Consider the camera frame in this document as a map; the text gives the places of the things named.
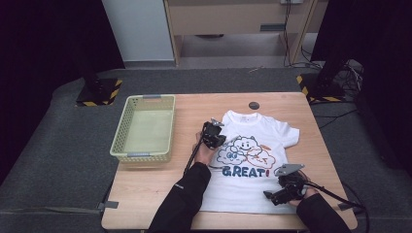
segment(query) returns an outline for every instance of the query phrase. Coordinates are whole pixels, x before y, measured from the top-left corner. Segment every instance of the cabinet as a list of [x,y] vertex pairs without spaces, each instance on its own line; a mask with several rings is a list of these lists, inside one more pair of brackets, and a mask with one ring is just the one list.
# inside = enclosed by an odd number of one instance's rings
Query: cabinet
[[327,0],[304,0],[288,5],[280,0],[164,0],[170,35],[179,61],[183,36],[288,32],[291,61],[295,61],[306,32],[317,32]]

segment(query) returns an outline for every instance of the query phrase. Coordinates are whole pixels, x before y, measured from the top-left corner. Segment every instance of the cartoon character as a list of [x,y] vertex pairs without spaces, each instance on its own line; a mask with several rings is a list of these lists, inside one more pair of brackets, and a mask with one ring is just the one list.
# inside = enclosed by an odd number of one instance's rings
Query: cartoon character
[[217,160],[224,164],[239,165],[243,161],[246,161],[246,156],[243,154],[243,151],[226,144],[223,145],[222,150],[219,150]]
[[237,153],[246,155],[248,162],[256,167],[271,169],[273,164],[276,163],[275,157],[267,152],[270,148],[264,145],[260,146],[254,136],[250,138],[237,137],[230,149],[232,151],[241,151]]

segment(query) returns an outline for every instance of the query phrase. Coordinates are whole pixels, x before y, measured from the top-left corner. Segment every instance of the black sleeve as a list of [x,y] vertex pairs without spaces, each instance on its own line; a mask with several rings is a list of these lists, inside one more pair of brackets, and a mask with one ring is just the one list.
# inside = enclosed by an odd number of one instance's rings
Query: black sleeve
[[210,178],[210,171],[205,164],[194,163],[173,185],[154,215],[148,232],[189,232],[193,217],[202,205],[203,193]]
[[296,209],[297,215],[311,233],[350,233],[342,217],[317,193],[303,199]]

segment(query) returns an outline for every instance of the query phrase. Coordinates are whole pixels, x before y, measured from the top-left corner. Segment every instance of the yellow black tape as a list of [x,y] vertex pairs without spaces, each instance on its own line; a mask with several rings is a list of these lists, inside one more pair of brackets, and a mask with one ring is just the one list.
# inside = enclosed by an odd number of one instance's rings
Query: yellow black tape
[[297,76],[296,80],[300,86],[300,89],[302,90],[302,93],[306,96],[306,99],[308,100],[309,103],[345,101],[345,97],[336,97],[336,96],[313,97],[310,95],[309,90],[303,81],[303,78],[301,76]]
[[122,80],[117,80],[112,93],[110,95],[110,99],[107,101],[84,101],[84,102],[77,102],[76,106],[77,107],[92,107],[92,106],[99,106],[99,105],[112,105],[113,102],[115,102],[115,98],[119,93],[119,89],[121,86]]

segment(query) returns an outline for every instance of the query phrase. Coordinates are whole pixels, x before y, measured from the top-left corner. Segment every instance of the hazard tape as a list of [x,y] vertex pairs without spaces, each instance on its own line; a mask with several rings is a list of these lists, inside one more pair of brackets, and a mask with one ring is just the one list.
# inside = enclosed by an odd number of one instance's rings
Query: hazard tape
[[119,93],[120,85],[121,85],[121,80],[117,80],[116,85],[114,86],[114,89],[113,89],[112,94],[110,95],[110,99],[108,101],[77,102],[76,106],[77,107],[93,107],[93,106],[99,106],[99,105],[112,105],[113,102],[115,102],[115,98]]

